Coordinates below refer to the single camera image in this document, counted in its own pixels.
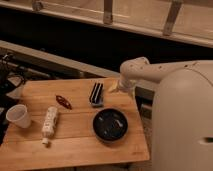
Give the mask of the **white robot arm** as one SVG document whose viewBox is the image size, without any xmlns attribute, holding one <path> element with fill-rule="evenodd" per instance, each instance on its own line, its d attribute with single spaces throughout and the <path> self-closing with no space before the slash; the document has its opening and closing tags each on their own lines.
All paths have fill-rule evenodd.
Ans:
<svg viewBox="0 0 213 171">
<path fill-rule="evenodd" d="M 157 84 L 152 104 L 152 171 L 213 171 L 213 60 L 123 62 L 111 92 Z"/>
</svg>

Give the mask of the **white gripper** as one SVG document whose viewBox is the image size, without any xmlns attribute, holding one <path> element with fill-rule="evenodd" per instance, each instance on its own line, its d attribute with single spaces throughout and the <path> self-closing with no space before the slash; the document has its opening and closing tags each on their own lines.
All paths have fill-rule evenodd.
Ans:
<svg viewBox="0 0 213 171">
<path fill-rule="evenodd" d="M 118 83 L 114 82 L 108 89 L 109 93 L 118 92 L 119 90 L 125 93 L 133 93 L 135 90 L 136 82 L 120 76 Z"/>
</svg>

